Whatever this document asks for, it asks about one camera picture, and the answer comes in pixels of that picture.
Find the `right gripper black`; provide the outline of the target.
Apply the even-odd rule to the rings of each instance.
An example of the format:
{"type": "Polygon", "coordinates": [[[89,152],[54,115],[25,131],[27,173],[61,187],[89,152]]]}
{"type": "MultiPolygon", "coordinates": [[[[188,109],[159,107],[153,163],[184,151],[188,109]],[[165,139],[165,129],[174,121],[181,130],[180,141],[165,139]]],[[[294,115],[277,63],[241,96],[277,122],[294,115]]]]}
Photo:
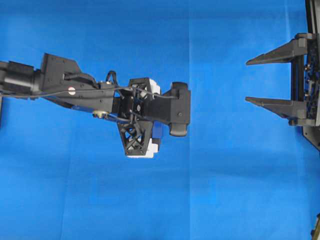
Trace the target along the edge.
{"type": "Polygon", "coordinates": [[[302,127],[302,135],[320,149],[320,35],[298,33],[290,42],[246,62],[260,65],[291,62],[291,100],[246,96],[256,106],[302,127]]]}

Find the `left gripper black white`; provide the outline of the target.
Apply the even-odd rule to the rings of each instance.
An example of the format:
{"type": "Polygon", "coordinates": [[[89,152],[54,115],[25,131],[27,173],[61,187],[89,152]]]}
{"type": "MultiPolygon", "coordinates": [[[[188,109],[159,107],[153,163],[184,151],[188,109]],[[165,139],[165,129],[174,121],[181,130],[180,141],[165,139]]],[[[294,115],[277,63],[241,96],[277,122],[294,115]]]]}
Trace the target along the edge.
{"type": "Polygon", "coordinates": [[[134,78],[128,90],[121,90],[117,113],[117,127],[124,153],[129,158],[152,159],[159,151],[159,141],[153,142],[154,122],[144,116],[144,107],[161,93],[160,86],[151,78],[134,78]]]}

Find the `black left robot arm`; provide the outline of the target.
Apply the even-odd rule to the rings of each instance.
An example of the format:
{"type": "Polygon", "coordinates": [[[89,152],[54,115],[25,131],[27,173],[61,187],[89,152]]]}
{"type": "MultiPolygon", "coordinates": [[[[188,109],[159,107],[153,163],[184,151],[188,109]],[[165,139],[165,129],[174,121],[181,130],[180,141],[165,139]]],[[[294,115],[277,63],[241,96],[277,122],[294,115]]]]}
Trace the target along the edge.
{"type": "Polygon", "coordinates": [[[153,133],[155,120],[147,109],[164,97],[151,78],[132,78],[127,86],[120,86],[116,72],[111,70],[104,81],[96,81],[82,72],[76,61],[46,53],[40,69],[2,61],[0,95],[25,100],[43,98],[115,122],[129,158],[153,158],[160,150],[161,138],[153,133]]]}

